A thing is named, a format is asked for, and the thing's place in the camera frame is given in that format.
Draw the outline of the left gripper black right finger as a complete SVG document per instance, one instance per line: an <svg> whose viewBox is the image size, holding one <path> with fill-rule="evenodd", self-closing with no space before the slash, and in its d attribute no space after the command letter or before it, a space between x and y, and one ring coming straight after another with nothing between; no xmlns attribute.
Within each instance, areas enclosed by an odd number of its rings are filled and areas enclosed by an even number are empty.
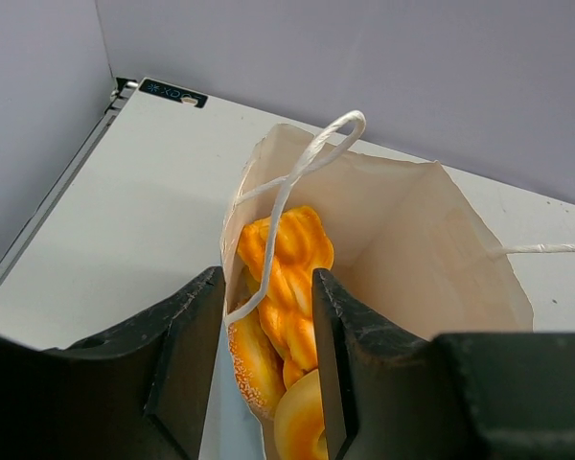
<svg viewBox="0 0 575 460"><path fill-rule="evenodd" d="M427 341L312 275L332 459L575 459L575 333Z"/></svg>

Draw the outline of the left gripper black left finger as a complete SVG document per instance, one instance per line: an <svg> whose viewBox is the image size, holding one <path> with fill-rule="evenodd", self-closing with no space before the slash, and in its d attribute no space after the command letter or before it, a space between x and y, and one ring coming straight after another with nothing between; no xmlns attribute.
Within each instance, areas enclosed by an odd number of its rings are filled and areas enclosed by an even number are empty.
<svg viewBox="0 0 575 460"><path fill-rule="evenodd" d="M224 292L212 266L66 349L0 336L0 459L196 459Z"/></svg>

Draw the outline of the small glazed ring donut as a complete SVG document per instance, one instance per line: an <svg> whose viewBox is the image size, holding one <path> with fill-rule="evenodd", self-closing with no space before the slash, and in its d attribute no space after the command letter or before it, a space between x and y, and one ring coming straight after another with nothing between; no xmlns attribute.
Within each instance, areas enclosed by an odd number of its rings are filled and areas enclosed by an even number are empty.
<svg viewBox="0 0 575 460"><path fill-rule="evenodd" d="M296 381L277 405L274 441L283 460L328 460L319 372Z"/></svg>

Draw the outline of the sugared oval bread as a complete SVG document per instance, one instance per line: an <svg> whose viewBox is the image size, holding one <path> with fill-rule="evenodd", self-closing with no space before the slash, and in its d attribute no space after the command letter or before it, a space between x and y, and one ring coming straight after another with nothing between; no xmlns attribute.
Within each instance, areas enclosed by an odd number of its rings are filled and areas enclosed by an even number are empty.
<svg viewBox="0 0 575 460"><path fill-rule="evenodd" d="M286 392L283 361L263 331L257 310L228 327L228 344L243 399L257 415L272 421Z"/></svg>

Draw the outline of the light blue paper bag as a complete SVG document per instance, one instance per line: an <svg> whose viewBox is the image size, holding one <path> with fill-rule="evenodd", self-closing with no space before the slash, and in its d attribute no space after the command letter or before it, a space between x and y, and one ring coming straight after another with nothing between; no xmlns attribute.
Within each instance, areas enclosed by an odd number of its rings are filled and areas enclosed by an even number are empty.
<svg viewBox="0 0 575 460"><path fill-rule="evenodd" d="M281 123L255 146L220 237L227 340L265 298L280 217L299 206L321 218L329 271L418 337L575 330L574 210L437 162L355 152L365 126L357 110L315 134ZM254 457L281 459L275 415L248 409Z"/></svg>

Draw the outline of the large glazed ring bread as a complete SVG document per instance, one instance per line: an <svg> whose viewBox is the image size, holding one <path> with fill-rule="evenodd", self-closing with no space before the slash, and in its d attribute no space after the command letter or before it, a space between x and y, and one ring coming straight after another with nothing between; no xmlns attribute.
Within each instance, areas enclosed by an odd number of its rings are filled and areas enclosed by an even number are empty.
<svg viewBox="0 0 575 460"><path fill-rule="evenodd" d="M312 321L312 272L330 269L334 247L310 206L280 217L266 296L258 305L262 329L284 362L287 387L318 367Z"/></svg>

